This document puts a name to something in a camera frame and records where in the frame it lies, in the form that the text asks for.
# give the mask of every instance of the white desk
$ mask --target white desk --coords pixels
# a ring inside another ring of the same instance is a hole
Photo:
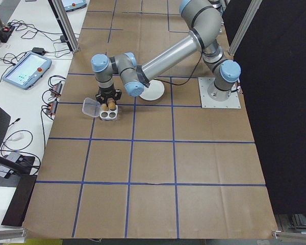
[[[83,8],[67,13],[74,33],[79,34],[81,32],[86,11],[87,8]],[[35,27],[41,31],[61,33],[61,29],[47,0],[37,0],[36,2],[25,2],[21,0],[9,19],[9,21],[12,20],[23,20],[27,24],[34,24]],[[14,31],[9,41],[7,43],[2,43],[0,47],[0,57],[3,57],[6,53],[18,55],[22,52],[31,50],[33,47],[42,47],[49,52],[55,50],[53,42],[41,33],[38,33],[33,39],[21,39],[21,36],[28,30],[34,31],[30,28],[20,32]],[[26,37],[32,37],[32,35],[32,33],[29,33]],[[48,34],[53,40],[59,39],[60,35]],[[68,49],[66,43],[55,44],[55,46],[57,50]],[[55,59],[54,54],[46,54],[46,56]],[[61,59],[72,59],[72,53],[64,55]]]
[[[75,33],[80,33],[83,20],[85,18],[87,8],[79,9],[74,12],[68,13],[70,23]],[[52,10],[47,0],[37,0],[36,2],[25,2],[21,0],[13,13],[10,21],[13,19],[23,20],[26,23],[32,23],[36,28],[53,33],[61,33],[59,25],[52,13]],[[0,57],[6,53],[13,53],[18,55],[24,51],[31,50],[33,47],[42,47],[46,51],[54,51],[52,42],[44,37],[42,34],[37,34],[34,39],[26,40],[21,39],[21,35],[27,30],[21,32],[14,32],[10,37],[8,43],[3,43],[0,48]],[[57,50],[68,48],[66,44],[58,44]],[[43,77],[29,90],[22,90],[16,86],[2,81],[0,83],[0,107],[4,109],[11,116],[11,123],[17,118],[21,118],[14,126],[8,129],[7,135],[17,130],[29,130],[33,133],[34,139],[32,144],[24,151],[37,155],[40,159],[43,157],[43,133],[40,117],[41,105],[43,101],[41,96],[44,91],[49,89],[47,80],[53,75],[61,75],[66,77],[71,64],[72,54],[65,55],[61,58],[55,58],[53,54],[47,54],[53,60],[51,68],[43,75]],[[0,61],[0,77],[9,65]],[[60,79],[53,79],[52,82],[59,81]],[[50,93],[48,92],[44,99],[47,101]],[[43,122],[45,128],[46,140],[51,130],[52,121],[43,115]],[[29,136],[25,134],[25,138],[10,142],[9,146],[17,149],[25,146],[29,142]],[[0,230],[8,230],[1,226],[1,222],[5,216],[7,208],[10,204],[11,198],[14,194],[15,188],[0,187]],[[13,242],[23,242],[24,239],[13,239]],[[0,242],[11,242],[11,240],[2,240]]]

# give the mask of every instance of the robotic arm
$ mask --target robotic arm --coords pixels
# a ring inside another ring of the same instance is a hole
[[[233,84],[238,80],[240,66],[228,60],[216,38],[219,34],[222,18],[213,7],[216,0],[183,0],[180,14],[189,28],[187,37],[170,47],[144,65],[137,65],[132,53],[114,57],[103,54],[93,56],[92,68],[99,84],[97,101],[102,109],[114,110],[121,97],[121,91],[114,88],[112,75],[118,74],[130,96],[137,97],[144,87],[166,70],[175,66],[196,51],[202,52],[204,63],[213,72],[216,79],[208,88],[211,98],[225,101],[231,94]]]

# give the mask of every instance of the brown paper floor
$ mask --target brown paper floor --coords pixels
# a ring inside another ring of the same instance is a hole
[[[243,95],[241,110],[202,109],[197,77],[211,76],[202,62],[186,85],[165,84],[158,101],[124,92],[115,122],[82,113],[97,93],[91,57],[133,52],[147,62],[186,36],[180,2],[91,0],[24,222],[30,237],[271,237]],[[227,50],[225,32],[218,40]],[[162,77],[183,82],[198,58]]]

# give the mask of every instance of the white round disc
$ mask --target white round disc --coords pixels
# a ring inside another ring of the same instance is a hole
[[[144,92],[140,95],[143,100],[155,101],[164,93],[164,85],[161,81],[151,80],[149,88],[144,87]]]

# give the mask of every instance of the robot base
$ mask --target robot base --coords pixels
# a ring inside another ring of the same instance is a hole
[[[231,93],[226,101],[216,101],[208,94],[208,87],[214,82],[215,78],[198,78],[200,101],[202,108],[212,109],[241,109],[237,92]]]

